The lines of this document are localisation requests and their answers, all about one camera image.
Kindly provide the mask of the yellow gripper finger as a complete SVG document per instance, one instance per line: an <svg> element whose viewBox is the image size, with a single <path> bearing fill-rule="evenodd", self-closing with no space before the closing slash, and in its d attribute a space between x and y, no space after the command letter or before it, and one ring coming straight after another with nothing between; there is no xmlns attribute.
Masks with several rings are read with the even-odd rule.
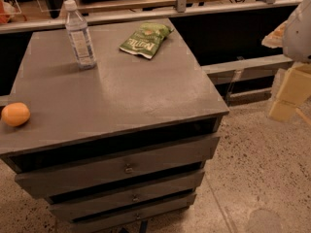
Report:
<svg viewBox="0 0 311 233"><path fill-rule="evenodd" d="M287 21L285 20L279 26L277 26L272 32L266 35L261 41L261 44L271 49L281 48L283 46L283 36L286 26Z"/></svg>
<svg viewBox="0 0 311 233"><path fill-rule="evenodd" d="M288 121L310 97L311 64L295 63L288 70L279 69L272 84L267 116Z"/></svg>

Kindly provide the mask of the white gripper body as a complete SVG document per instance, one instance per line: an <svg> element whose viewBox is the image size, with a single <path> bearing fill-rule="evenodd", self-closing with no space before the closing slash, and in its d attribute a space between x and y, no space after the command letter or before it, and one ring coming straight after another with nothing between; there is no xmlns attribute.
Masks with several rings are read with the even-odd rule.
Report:
<svg viewBox="0 0 311 233"><path fill-rule="evenodd" d="M282 44L286 57L311 62L311 0L303 0L289 16Z"/></svg>

